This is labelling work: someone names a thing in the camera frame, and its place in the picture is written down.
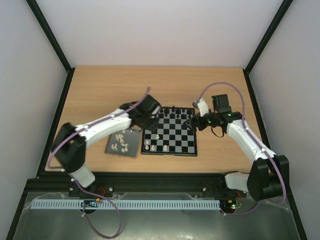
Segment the black white chess board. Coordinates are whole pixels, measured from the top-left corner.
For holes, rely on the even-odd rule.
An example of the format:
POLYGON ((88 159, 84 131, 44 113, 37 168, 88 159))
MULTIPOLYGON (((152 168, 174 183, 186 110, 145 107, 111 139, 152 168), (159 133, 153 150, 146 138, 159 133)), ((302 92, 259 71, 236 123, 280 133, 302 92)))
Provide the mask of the black white chess board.
POLYGON ((185 121, 194 115, 195 109, 191 107, 162 107, 157 114, 156 131, 142 132, 141 154, 196 157, 196 133, 185 125, 185 121), (155 145, 155 151, 151 150, 152 145, 155 145), (167 145, 167 151, 163 150, 164 145, 167 145))

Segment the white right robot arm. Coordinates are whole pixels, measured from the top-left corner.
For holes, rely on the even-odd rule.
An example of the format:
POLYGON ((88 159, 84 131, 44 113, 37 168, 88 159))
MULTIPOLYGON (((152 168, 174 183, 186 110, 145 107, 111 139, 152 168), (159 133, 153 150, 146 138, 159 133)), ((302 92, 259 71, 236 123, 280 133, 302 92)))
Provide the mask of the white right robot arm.
POLYGON ((202 99, 193 102, 199 111, 185 125, 193 132, 207 127, 220 127, 224 135, 231 137, 251 163, 249 173, 232 172, 218 183, 218 191, 229 196, 235 190, 247 192, 255 201, 285 198, 289 181, 289 161, 268 148, 251 130, 243 114, 232 111, 227 94, 212 97, 213 110, 202 99))

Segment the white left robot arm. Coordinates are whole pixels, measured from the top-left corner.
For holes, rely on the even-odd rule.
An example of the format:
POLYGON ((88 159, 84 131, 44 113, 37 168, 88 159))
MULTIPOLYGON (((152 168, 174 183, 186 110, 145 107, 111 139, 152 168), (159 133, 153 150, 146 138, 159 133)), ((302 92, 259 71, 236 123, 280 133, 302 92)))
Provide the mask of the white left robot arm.
POLYGON ((47 166, 52 167, 50 162, 55 157, 64 172, 83 188, 89 187, 96 178, 85 163, 87 149, 102 138, 134 126, 155 131, 160 109, 161 104, 146 94, 141 100, 124 103, 110 114, 94 121, 76 126, 69 122, 63 124, 53 141, 47 166))

